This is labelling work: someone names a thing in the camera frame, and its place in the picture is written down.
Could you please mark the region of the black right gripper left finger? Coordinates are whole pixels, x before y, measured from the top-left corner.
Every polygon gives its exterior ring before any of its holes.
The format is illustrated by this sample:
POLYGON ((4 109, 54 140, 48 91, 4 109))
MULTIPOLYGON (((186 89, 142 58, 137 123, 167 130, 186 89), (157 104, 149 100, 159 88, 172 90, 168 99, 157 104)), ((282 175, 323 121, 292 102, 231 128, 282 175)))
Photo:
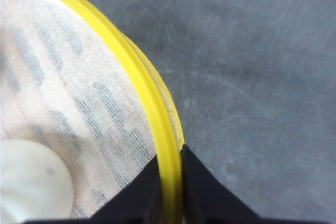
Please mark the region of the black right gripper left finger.
POLYGON ((90 224, 90 223, 162 223, 163 203, 157 158, 100 208, 93 216, 83 219, 42 219, 25 223, 90 224))

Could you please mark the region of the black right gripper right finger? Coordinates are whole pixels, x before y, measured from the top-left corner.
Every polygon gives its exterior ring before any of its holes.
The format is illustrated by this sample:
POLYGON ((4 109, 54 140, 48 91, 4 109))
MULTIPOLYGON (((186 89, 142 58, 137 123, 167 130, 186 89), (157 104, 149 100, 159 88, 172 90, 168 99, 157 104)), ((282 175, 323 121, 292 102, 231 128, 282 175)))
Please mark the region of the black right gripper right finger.
POLYGON ((186 144, 181 157, 186 223, 264 223, 211 174, 186 144))

